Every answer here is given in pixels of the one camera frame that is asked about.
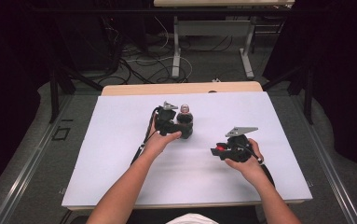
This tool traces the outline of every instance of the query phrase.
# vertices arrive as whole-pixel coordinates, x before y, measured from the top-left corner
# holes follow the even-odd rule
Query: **table top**
[[[295,0],[155,0],[156,7],[250,7],[292,5]]]
[[[155,160],[135,208],[260,203],[254,187],[211,153],[210,148],[225,142],[234,126],[259,128],[246,135],[259,143],[286,202],[312,199],[268,94],[256,82],[222,82],[104,88],[62,206],[78,210],[97,204],[130,166],[152,110],[164,101],[190,106],[194,132],[186,140],[170,143]]]

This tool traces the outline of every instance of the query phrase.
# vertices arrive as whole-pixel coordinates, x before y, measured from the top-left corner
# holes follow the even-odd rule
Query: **wire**
[[[172,66],[164,66],[164,68],[161,68],[161,69],[157,70],[157,72],[155,72],[152,76],[150,76],[149,79],[152,78],[152,77],[154,77],[157,73],[159,73],[159,72],[161,72],[161,71],[163,71],[163,70],[168,70],[167,68],[169,68],[169,67],[172,67]],[[161,78],[169,79],[169,77],[170,77],[170,72],[168,72],[167,77],[160,77],[160,78],[158,78],[158,79],[157,79],[157,83],[165,82],[165,81],[159,81],[159,80],[160,80]]]
[[[210,51],[218,51],[218,52],[220,52],[220,51],[224,51],[224,50],[230,48],[230,46],[231,46],[231,44],[232,44],[232,42],[233,42],[233,36],[230,37],[230,42],[228,43],[228,45],[227,45],[224,49],[216,49],[216,48],[218,48],[223,42],[225,42],[225,40],[226,40],[227,38],[228,38],[228,36],[225,36],[225,38],[224,38],[221,42],[219,42],[219,44],[217,44],[215,47],[213,47],[212,49],[189,49],[189,48],[185,49],[185,48],[183,48],[181,45],[180,45],[180,48],[181,48],[183,51],[188,51],[188,52],[210,52]]]
[[[73,213],[73,211],[67,210],[67,212],[62,217],[62,220],[60,221],[60,224],[65,224],[67,222],[67,220],[68,220],[68,217],[70,217],[72,213]]]
[[[187,75],[187,77],[185,79],[188,79],[191,75],[192,75],[192,71],[193,71],[193,67],[192,64],[189,62],[188,59],[184,58],[184,57],[180,57],[180,56],[171,56],[171,57],[167,57],[167,58],[162,58],[162,59],[155,59],[155,60],[129,60],[126,61],[127,63],[132,63],[132,62],[154,62],[154,61],[164,61],[164,60],[168,60],[168,59],[173,59],[174,57],[179,57],[180,59],[183,59],[187,62],[187,64],[190,67],[190,71],[189,74]]]
[[[169,43],[169,32],[167,31],[166,27],[164,27],[164,25],[161,23],[161,21],[157,17],[155,17],[155,20],[157,20],[158,23],[160,24],[160,26],[163,28],[164,36],[166,36],[166,43],[164,43],[164,45],[160,47],[160,49],[163,49]]]
[[[156,132],[156,130],[154,130],[154,131],[152,132],[152,134],[149,134],[149,133],[151,132],[152,123],[154,122],[155,113],[156,113],[156,111],[159,110],[159,109],[160,109],[160,106],[156,107],[156,108],[152,111],[151,119],[149,120],[148,128],[146,129],[144,141],[141,143],[141,145],[138,147],[137,151],[135,152],[135,155],[134,155],[134,157],[132,158],[130,165],[132,165],[132,164],[138,159],[138,157],[141,155],[141,153],[142,153],[143,150],[144,150],[144,147],[145,147],[146,142],[147,142],[147,141],[149,140],[149,138],[151,138],[151,137],[154,135],[154,133]]]
[[[105,80],[107,80],[107,79],[110,79],[110,78],[117,78],[117,79],[120,79],[120,80],[123,81],[122,83],[119,83],[119,84],[117,84],[117,85],[129,85],[128,79],[124,79],[123,77],[117,77],[117,76],[102,78],[102,79],[100,79],[100,80],[97,82],[97,84],[101,85],[101,83],[102,83],[103,81],[105,81]]]
[[[169,67],[178,67],[179,69],[180,69],[180,71],[182,71],[183,73],[184,73],[184,78],[183,79],[187,79],[187,77],[186,77],[186,72],[185,72],[185,70],[184,69],[182,69],[181,67],[179,67],[179,66],[174,66],[174,65],[170,65],[170,66],[167,66],[168,68]],[[160,70],[158,70],[156,73],[154,73],[151,77],[153,77],[153,76],[155,76],[157,73],[159,73],[160,71],[162,71],[162,70],[164,70],[164,69],[160,69]],[[157,79],[157,83],[166,83],[168,80],[173,80],[173,82],[175,82],[175,83],[180,83],[180,81],[181,81],[181,79],[177,79],[177,78],[175,78],[175,77],[171,77],[170,75],[168,75],[167,77],[159,77],[158,79]]]
[[[145,77],[141,76],[138,72],[134,71],[129,64],[124,60],[124,59],[120,59],[120,61],[122,62],[122,65],[125,66],[127,69],[129,69],[129,71],[138,79],[140,79],[144,84],[155,84],[151,81],[149,81],[148,79],[146,79]]]
[[[136,63],[137,63],[138,65],[140,65],[140,66],[151,66],[151,65],[155,65],[155,64],[157,64],[157,63],[160,63],[161,65],[164,66],[164,64],[160,61],[160,59],[158,59],[158,58],[159,58],[159,55],[157,55],[156,53],[153,53],[153,54],[155,54],[155,56],[150,55],[150,53],[146,55],[147,57],[152,58],[152,60],[150,60],[150,61],[139,59],[139,58],[142,56],[142,55],[140,55],[139,57],[137,57],[136,60],[131,61],[131,62],[136,62]],[[151,64],[140,64],[139,62],[145,62],[145,63],[155,62],[155,63],[151,63]]]
[[[264,165],[263,160],[260,159],[256,154],[254,154],[253,150],[250,150],[248,147],[245,147],[245,146],[243,146],[241,144],[238,144],[238,143],[236,143],[236,144],[237,144],[237,146],[242,147],[245,150],[247,150],[249,153],[251,153],[251,155],[256,158],[257,162],[259,162],[260,165]]]

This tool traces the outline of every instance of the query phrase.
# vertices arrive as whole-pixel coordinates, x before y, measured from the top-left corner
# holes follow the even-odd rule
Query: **desk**
[[[210,151],[234,126],[259,128],[247,136],[259,143],[286,202],[312,199],[268,94],[257,82],[221,82],[105,87],[62,206],[78,210],[97,204],[130,166],[152,110],[164,101],[189,104],[194,132],[170,143],[155,160],[135,208],[260,203],[254,187]]]
[[[292,5],[295,0],[155,0],[155,7],[261,7]],[[178,21],[174,17],[174,59],[172,62],[172,77],[179,77],[181,50],[180,35],[234,35],[246,36],[244,48],[240,56],[244,65],[246,77],[254,78],[248,52],[254,34],[256,17],[250,21]]]

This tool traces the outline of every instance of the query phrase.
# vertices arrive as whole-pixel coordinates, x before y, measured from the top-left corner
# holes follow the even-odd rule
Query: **person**
[[[126,223],[153,161],[170,142],[181,136],[181,132],[162,136],[155,131],[153,124],[150,133],[141,156],[100,199],[88,218],[88,224]],[[253,139],[249,139],[249,141],[253,146],[254,153],[263,160],[258,144]],[[248,182],[254,185],[260,195],[269,224],[300,223],[299,219],[268,180],[254,157],[251,157],[246,162],[235,162],[230,159],[226,159],[225,162],[231,168],[239,171]]]

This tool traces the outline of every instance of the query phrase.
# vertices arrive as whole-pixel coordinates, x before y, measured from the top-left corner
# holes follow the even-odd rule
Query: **cable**
[[[162,63],[161,62],[161,60],[159,60],[159,59],[157,59],[157,58],[154,58],[153,60],[150,60],[150,61],[147,61],[147,60],[139,60],[138,58],[137,58],[137,60],[135,60],[135,61],[131,61],[131,62],[136,62],[138,65],[140,65],[140,66],[151,66],[151,65],[155,65],[155,64],[157,64],[157,63],[160,63],[162,66],[163,66],[163,69],[160,69],[160,70],[158,70],[156,73],[154,73],[151,77],[149,77],[148,79],[150,79],[150,78],[152,78],[155,74],[157,74],[157,73],[159,73],[159,72],[161,72],[162,70],[165,70],[166,72],[167,72],[167,76],[169,77],[170,76],[170,71],[169,71],[169,69],[167,69],[167,67],[166,67],[166,65],[164,65],[164,63]],[[151,63],[151,64],[140,64],[139,62],[155,62],[155,63]]]
[[[103,81],[105,81],[105,80],[107,80],[107,79],[109,79],[109,78],[117,78],[117,79],[121,79],[121,80],[123,81],[122,83],[119,83],[119,84],[117,84],[117,85],[129,85],[128,79],[124,79],[123,77],[116,77],[116,76],[102,78],[102,79],[100,79],[97,83],[98,83],[99,85],[101,85],[101,83],[102,83]]]
[[[180,71],[182,70],[183,73],[184,73],[184,78],[183,78],[183,79],[186,79],[186,72],[185,72],[184,69],[182,69],[182,68],[179,67],[179,66],[174,66],[174,65],[167,66],[167,68],[169,68],[169,67],[178,67],[178,68],[180,69]],[[162,70],[164,70],[164,69],[158,70],[158,71],[157,71],[156,73],[154,73],[151,77],[155,76],[158,72],[160,72],[160,71],[162,71]],[[180,80],[181,80],[181,79],[172,78],[172,77],[170,76],[170,74],[168,74],[167,77],[159,77],[159,78],[156,80],[156,82],[157,82],[157,83],[165,83],[165,82],[167,82],[168,80],[173,80],[173,82],[175,82],[175,83],[180,83]]]
[[[124,59],[120,59],[120,61],[122,62],[122,65],[125,66],[127,69],[129,69],[129,71],[138,79],[140,79],[144,84],[155,84],[151,81],[149,81],[148,79],[146,79],[145,77],[141,76],[138,72],[134,71],[129,64],[124,60]]]
[[[152,127],[152,123],[154,122],[154,118],[155,118],[155,112],[157,110],[160,109],[160,106],[156,107],[153,111],[152,111],[152,115],[151,115],[151,119],[149,120],[148,123],[148,128],[146,129],[146,133],[145,133],[145,138],[144,141],[141,143],[141,145],[138,147],[137,152],[135,153],[134,157],[132,158],[132,161],[130,163],[130,165],[132,165],[137,159],[138,157],[141,155],[141,153],[144,150],[145,144],[146,142],[149,140],[149,138],[151,138],[154,133],[156,132],[156,130],[154,132],[152,132],[152,134],[149,135],[149,133],[151,132],[151,127]]]
[[[62,217],[62,220],[60,221],[60,224],[65,224],[67,222],[67,220],[68,220],[68,217],[70,217],[72,213],[73,213],[73,211],[67,210],[67,212]]]
[[[160,47],[160,49],[163,49],[169,43],[169,32],[167,31],[166,27],[164,27],[164,25],[161,23],[161,21],[157,17],[155,17],[155,20],[157,20],[158,23],[160,24],[160,26],[163,28],[164,35],[166,36],[166,43]]]
[[[143,53],[140,52],[137,47],[130,44],[125,45],[125,48],[122,50],[122,57],[130,58],[131,56],[141,55],[141,54]]]
[[[150,54],[148,54],[148,55],[146,55],[146,56],[152,58],[152,60],[149,60],[149,61],[148,61],[148,60],[140,60],[139,58],[140,58],[141,56],[139,56],[139,57],[137,57],[136,60],[133,60],[133,61],[130,61],[130,62],[136,62],[136,63],[137,63],[138,65],[140,65],[140,66],[152,66],[152,65],[155,65],[155,64],[157,64],[157,63],[160,63],[161,65],[164,66],[164,64],[163,64],[163,63],[160,61],[160,59],[158,59],[157,57],[151,56]],[[151,64],[140,64],[139,62],[146,62],[146,63],[155,62],[155,63],[151,63]]]
[[[161,72],[161,71],[163,71],[163,70],[168,70],[167,68],[169,68],[169,67],[171,67],[171,66],[164,66],[164,68],[161,68],[161,69],[157,70],[157,72],[155,72],[155,73],[154,73],[152,76],[150,76],[148,79],[154,77],[157,73],[159,73],[159,72]],[[169,78],[170,78],[170,72],[167,74],[167,77],[160,77],[160,78],[158,78],[158,79],[156,80],[156,82],[157,82],[157,83],[163,83],[163,82],[165,82],[165,81],[159,81],[161,78],[169,79]]]
[[[155,59],[155,60],[129,60],[126,61],[127,63],[132,63],[132,62],[154,62],[154,61],[164,61],[164,60],[168,60],[168,59],[173,59],[174,57],[179,57],[180,59],[183,59],[187,62],[187,64],[190,67],[190,72],[187,75],[187,77],[185,79],[188,79],[190,77],[190,75],[192,75],[192,71],[193,71],[193,67],[192,64],[189,62],[188,59],[184,58],[184,57],[180,57],[180,56],[171,56],[171,57],[167,57],[167,58],[163,58],[163,59]]]
[[[216,48],[218,48],[223,42],[225,42],[225,40],[228,38],[228,36],[225,36],[225,38],[219,42],[219,44],[217,44],[215,47],[213,47],[212,49],[185,49],[183,48],[181,45],[180,45],[180,48],[183,50],[183,51],[187,51],[187,52],[210,52],[210,51],[224,51],[228,48],[230,48],[232,42],[233,42],[233,36],[230,37],[230,42],[228,43],[228,45],[224,48],[224,49],[218,49],[216,50]]]
[[[245,147],[241,144],[236,143],[237,146],[242,147],[243,149],[247,150],[249,153],[251,153],[251,155],[257,160],[257,162],[259,162],[259,165],[264,165],[264,162],[261,158],[259,158],[256,154],[254,154],[253,150],[250,150],[248,147]]]

